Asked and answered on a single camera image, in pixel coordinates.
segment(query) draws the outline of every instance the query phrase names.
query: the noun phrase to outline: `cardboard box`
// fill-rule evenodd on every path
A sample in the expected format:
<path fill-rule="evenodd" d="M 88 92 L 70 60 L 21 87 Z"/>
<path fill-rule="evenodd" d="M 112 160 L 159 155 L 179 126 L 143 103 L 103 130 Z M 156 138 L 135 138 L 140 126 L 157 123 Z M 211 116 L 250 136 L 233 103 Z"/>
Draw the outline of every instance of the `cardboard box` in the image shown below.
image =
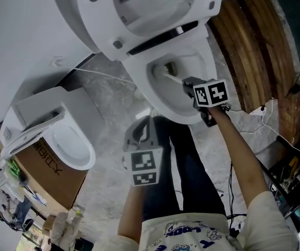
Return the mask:
<path fill-rule="evenodd" d="M 14 160 L 26 174 L 30 189 L 46 201 L 47 206 L 44 206 L 28 197 L 37 211 L 58 214 L 72 209 L 88 170 L 70 168 L 57 157 L 43 138 L 17 153 Z"/>
<path fill-rule="evenodd" d="M 46 235 L 47 237 L 50 237 L 50 231 L 52 231 L 53 223 L 55 220 L 54 215 L 49 215 L 47 219 L 45 220 L 42 228 L 43 235 Z"/>

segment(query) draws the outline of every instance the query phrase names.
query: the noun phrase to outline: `white t-shirt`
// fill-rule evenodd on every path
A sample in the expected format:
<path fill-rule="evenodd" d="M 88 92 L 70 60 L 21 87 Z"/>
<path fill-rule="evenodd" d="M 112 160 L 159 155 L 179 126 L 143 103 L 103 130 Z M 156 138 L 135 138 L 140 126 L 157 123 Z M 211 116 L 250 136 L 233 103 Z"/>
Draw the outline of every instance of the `white t-shirt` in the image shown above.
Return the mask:
<path fill-rule="evenodd" d="M 116 235 L 96 243 L 94 251 L 294 251 L 297 247 L 297 238 L 285 224 L 272 193 L 266 191 L 250 203 L 237 239 L 229 236 L 222 214 L 183 213 L 143 222 L 140 245 Z"/>

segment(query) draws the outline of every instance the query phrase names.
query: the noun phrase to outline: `jeans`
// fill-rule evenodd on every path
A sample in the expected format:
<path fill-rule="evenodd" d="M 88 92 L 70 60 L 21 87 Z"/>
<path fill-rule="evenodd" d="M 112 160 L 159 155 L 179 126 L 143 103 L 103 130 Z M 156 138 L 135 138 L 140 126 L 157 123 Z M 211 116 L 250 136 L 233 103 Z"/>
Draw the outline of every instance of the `jeans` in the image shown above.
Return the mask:
<path fill-rule="evenodd" d="M 225 215 L 224 205 L 207 175 L 187 125 L 165 117 L 155 117 L 159 145 L 163 147 L 159 183 L 146 186 L 143 220 L 180 213 L 218 213 Z M 181 178 L 183 211 L 179 209 L 171 171 L 171 146 L 174 145 Z"/>

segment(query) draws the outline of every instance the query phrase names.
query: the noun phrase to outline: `smart toilet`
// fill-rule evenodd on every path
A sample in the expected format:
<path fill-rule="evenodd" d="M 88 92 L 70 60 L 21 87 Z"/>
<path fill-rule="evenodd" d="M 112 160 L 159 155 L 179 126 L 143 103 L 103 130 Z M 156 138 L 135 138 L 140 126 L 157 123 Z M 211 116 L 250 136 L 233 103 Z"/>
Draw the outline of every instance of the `smart toilet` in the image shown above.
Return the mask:
<path fill-rule="evenodd" d="M 0 130 L 7 159 L 43 137 L 60 160 L 77 170 L 95 164 L 104 120 L 84 88 L 55 87 L 11 105 Z"/>
<path fill-rule="evenodd" d="M 99 49 L 121 61 L 160 114 L 182 124 L 201 121 L 182 86 L 153 75 L 152 69 L 174 62 L 179 78 L 217 79 L 205 24 L 219 13 L 222 0 L 76 1 L 71 22 L 81 19 L 81 29 L 72 29 L 94 53 Z M 60 11 L 70 23 L 69 12 Z"/>

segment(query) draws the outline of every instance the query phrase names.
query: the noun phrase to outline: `gray floor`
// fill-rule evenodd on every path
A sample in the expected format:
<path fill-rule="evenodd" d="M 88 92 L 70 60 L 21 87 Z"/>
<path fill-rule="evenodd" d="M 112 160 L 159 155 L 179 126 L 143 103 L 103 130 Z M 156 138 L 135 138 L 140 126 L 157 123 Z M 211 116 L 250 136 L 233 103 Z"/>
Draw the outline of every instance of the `gray floor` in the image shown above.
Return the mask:
<path fill-rule="evenodd" d="M 213 35 L 210 35 L 209 42 L 215 56 L 218 77 L 228 81 L 232 97 L 232 110 L 238 111 L 240 108 L 236 91 L 224 57 Z M 94 56 L 82 68 L 130 79 L 121 63 L 112 62 L 103 54 Z M 96 241 L 105 234 L 117 232 L 119 218 L 130 186 L 130 180 L 121 163 L 124 133 L 135 121 L 135 115 L 151 108 L 151 105 L 147 101 L 140 101 L 134 97 L 135 85 L 94 73 L 78 71 L 63 86 L 67 90 L 83 86 L 106 123 L 105 134 L 97 148 L 98 159 L 95 166 L 90 169 L 76 200 L 77 204 L 85 208 L 81 231 L 86 238 Z M 268 125 L 278 130 L 276 100 L 273 103 L 274 109 Z M 271 114 L 272 102 L 266 106 L 265 120 Z M 230 112 L 229 115 L 239 131 L 254 131 L 262 126 L 259 116 L 250 116 L 245 112 Z M 224 193 L 222 200 L 227 214 L 229 214 L 230 157 L 224 140 L 217 127 L 207 128 L 203 123 L 190 127 L 207 173 L 216 188 Z M 243 137 L 264 164 L 270 165 L 275 162 L 274 148 L 270 145 L 275 141 L 276 134 L 269 128 L 263 127 L 254 134 L 243 134 Z M 172 151 L 174 185 L 176 190 L 181 191 L 180 178 L 174 161 L 175 155 Z M 246 206 L 235 175 L 232 184 L 235 195 L 234 213 L 246 213 Z M 179 204 L 182 205 L 182 195 L 179 192 L 176 195 Z M 234 225 L 238 225 L 240 221 L 237 218 Z"/>

